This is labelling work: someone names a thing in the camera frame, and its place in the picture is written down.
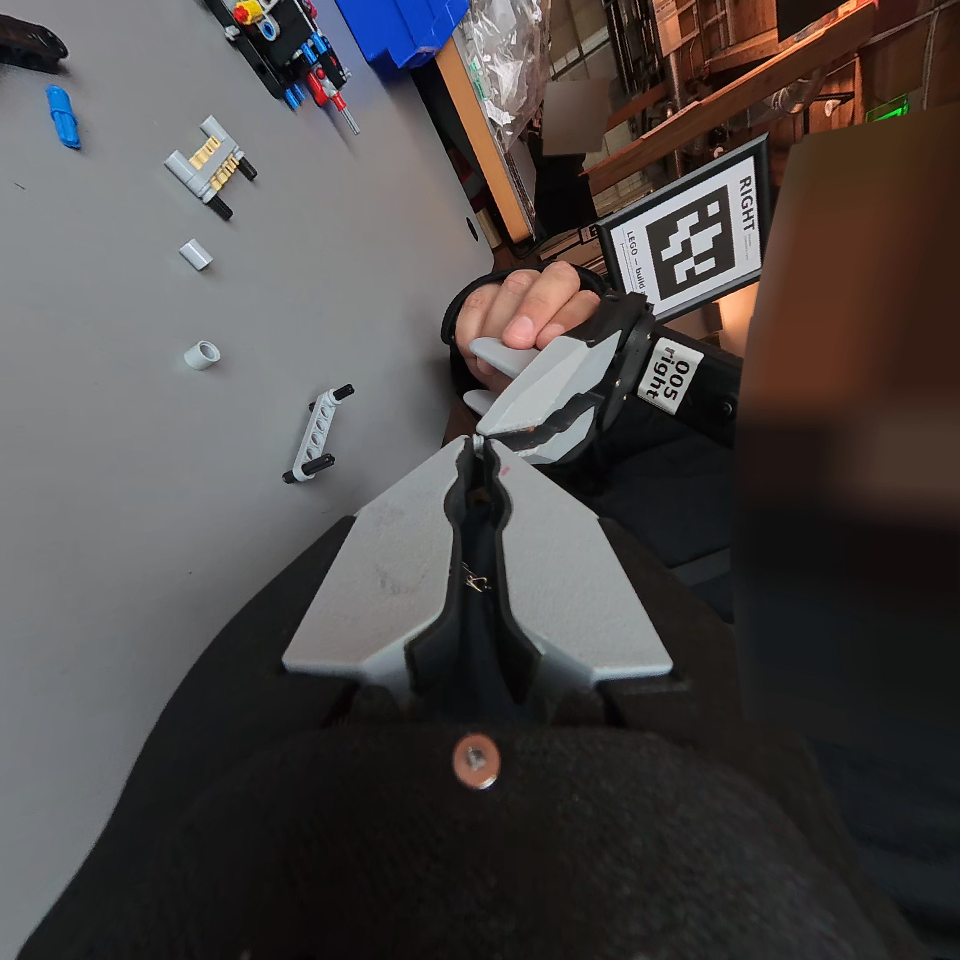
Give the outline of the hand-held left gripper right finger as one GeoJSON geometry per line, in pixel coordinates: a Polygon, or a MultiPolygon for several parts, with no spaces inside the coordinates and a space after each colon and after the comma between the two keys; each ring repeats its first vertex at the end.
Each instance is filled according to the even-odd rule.
{"type": "Polygon", "coordinates": [[[597,514],[500,440],[484,444],[495,649],[512,698],[666,677],[674,662],[597,514]]]}

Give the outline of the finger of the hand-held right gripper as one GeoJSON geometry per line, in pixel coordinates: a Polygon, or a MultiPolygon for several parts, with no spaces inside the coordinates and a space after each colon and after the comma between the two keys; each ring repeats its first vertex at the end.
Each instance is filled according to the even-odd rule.
{"type": "Polygon", "coordinates": [[[548,438],[530,440],[516,450],[532,466],[555,466],[576,459],[594,437],[594,414],[581,414],[570,426],[548,438]]]}
{"type": "Polygon", "coordinates": [[[478,433],[495,437],[542,426],[575,396],[600,383],[619,340],[608,336],[589,345],[572,336],[558,336],[542,350],[517,350],[495,338],[478,338],[476,356],[512,376],[480,418],[478,433]]]}

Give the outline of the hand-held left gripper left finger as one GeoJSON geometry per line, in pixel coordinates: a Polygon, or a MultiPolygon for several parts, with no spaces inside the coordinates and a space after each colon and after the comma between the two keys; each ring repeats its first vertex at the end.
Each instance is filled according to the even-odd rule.
{"type": "Polygon", "coordinates": [[[457,658],[474,443],[450,441],[354,516],[282,656],[291,673],[422,697],[457,658]]]}

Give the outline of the grey lego beam black pins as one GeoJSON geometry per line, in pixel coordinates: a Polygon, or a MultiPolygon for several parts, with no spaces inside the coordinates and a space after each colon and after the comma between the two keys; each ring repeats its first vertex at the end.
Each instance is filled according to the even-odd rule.
{"type": "Polygon", "coordinates": [[[339,406],[353,394],[354,386],[347,383],[337,389],[327,390],[311,401],[308,406],[310,416],[301,443],[292,467],[282,475],[283,483],[305,483],[334,465],[335,457],[326,451],[330,426],[339,406]]]}

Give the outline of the multicoloured lego vehicle assembly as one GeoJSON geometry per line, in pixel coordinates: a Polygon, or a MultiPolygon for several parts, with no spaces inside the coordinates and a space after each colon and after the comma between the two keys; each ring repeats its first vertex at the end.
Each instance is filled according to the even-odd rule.
{"type": "Polygon", "coordinates": [[[306,102],[330,107],[355,136],[343,95],[351,78],[309,1],[203,1],[222,33],[270,95],[296,112],[306,102]]]}

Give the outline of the blue lego pin connector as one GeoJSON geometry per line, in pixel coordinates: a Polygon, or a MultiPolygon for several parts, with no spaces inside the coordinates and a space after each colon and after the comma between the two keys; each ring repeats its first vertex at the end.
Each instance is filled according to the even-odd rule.
{"type": "Polygon", "coordinates": [[[58,141],[69,150],[81,150],[79,123],[68,92],[59,85],[50,84],[45,93],[58,141]]]}

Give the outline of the black curved lego piece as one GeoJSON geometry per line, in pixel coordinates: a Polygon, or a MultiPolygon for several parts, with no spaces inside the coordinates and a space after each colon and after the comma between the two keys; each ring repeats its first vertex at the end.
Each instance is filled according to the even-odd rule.
{"type": "Polygon", "coordinates": [[[2,13],[1,64],[57,74],[69,56],[66,44],[48,28],[2,13]]]}

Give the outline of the person's right hand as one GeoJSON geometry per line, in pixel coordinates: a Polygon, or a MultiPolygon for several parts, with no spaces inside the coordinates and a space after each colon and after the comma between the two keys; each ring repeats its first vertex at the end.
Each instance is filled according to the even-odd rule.
{"type": "Polygon", "coordinates": [[[468,292],[445,326],[456,394],[480,389],[499,393],[511,381],[473,354],[472,342],[492,338],[513,350],[541,351],[591,318],[602,293],[599,281],[563,260],[539,270],[510,270],[504,278],[468,292]]]}

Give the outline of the black framed marker sign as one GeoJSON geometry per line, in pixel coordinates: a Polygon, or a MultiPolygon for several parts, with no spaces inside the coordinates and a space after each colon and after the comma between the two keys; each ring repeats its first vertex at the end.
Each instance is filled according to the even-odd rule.
{"type": "Polygon", "coordinates": [[[773,216],[769,135],[596,224],[606,276],[671,321],[758,282],[773,216]]]}

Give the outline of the table with wooden edge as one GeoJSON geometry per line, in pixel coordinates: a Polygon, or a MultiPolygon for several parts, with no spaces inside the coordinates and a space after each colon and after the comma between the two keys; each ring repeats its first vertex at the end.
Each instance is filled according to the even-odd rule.
{"type": "Polygon", "coordinates": [[[486,213],[489,245],[517,258],[534,255],[546,240],[534,206],[534,161],[522,139],[501,146],[474,84],[463,29],[411,77],[474,213],[486,213]]]}

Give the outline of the crumpled clear plastic bag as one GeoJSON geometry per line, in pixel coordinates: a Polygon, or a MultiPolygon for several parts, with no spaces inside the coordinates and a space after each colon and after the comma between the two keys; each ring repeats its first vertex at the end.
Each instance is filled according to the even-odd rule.
{"type": "Polygon", "coordinates": [[[470,1],[461,22],[467,73],[504,153],[545,98],[550,13],[550,1],[470,1]]]}

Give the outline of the blue plastic bin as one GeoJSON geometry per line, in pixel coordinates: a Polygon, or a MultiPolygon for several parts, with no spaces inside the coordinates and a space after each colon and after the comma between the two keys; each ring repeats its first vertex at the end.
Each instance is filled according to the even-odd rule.
{"type": "Polygon", "coordinates": [[[382,78],[432,61],[470,8],[469,1],[337,1],[367,64],[382,78]]]}

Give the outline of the grey lego frame tan pins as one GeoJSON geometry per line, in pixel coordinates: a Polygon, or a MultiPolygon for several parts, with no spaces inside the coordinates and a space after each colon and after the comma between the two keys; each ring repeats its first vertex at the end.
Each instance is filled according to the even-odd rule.
{"type": "Polygon", "coordinates": [[[234,211],[222,200],[220,191],[235,174],[253,182],[258,170],[213,115],[207,116],[199,128],[206,138],[198,150],[190,157],[175,150],[166,158],[164,166],[205,207],[222,221],[229,222],[234,211]]]}

